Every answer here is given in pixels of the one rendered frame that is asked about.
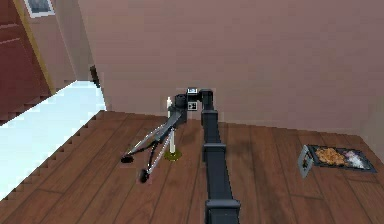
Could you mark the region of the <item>white candle on olive holder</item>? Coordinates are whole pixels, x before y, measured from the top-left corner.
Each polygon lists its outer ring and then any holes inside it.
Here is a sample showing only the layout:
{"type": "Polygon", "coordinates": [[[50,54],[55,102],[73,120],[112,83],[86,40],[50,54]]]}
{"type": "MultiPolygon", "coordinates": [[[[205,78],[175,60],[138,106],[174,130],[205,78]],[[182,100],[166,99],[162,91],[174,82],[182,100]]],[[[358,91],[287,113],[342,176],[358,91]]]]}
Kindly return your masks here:
{"type": "Polygon", "coordinates": [[[165,158],[169,161],[177,161],[181,157],[181,152],[175,147],[175,133],[171,132],[169,137],[169,150],[165,153],[165,158]]]}

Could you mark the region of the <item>white framed wall picture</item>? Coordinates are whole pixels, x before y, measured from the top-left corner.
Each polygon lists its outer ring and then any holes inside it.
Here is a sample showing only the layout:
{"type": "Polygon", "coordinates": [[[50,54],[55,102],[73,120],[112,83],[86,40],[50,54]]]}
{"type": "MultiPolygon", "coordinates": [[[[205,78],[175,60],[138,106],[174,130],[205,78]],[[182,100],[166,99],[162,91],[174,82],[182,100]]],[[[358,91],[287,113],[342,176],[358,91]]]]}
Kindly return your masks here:
{"type": "Polygon", "coordinates": [[[51,0],[24,0],[31,18],[40,18],[55,14],[51,0]]]}

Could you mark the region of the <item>open grey black laptop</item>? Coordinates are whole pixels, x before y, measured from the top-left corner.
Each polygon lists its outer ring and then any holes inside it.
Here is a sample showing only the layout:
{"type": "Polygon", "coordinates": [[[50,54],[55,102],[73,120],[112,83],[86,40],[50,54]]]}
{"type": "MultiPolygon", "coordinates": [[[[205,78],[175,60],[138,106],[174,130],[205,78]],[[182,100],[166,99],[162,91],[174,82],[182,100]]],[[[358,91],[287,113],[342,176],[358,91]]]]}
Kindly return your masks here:
{"type": "Polygon", "coordinates": [[[376,173],[362,151],[329,146],[304,145],[297,165],[302,178],[307,177],[313,166],[376,173]]]}

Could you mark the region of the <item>red brown room door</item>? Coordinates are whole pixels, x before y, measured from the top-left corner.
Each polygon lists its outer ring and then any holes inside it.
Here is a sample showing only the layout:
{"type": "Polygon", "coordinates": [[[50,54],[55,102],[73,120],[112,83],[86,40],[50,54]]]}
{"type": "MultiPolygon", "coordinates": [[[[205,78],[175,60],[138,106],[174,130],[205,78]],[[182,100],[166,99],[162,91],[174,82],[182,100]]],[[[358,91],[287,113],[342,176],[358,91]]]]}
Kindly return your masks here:
{"type": "Polygon", "coordinates": [[[0,0],[0,125],[50,95],[14,0],[0,0]]]}

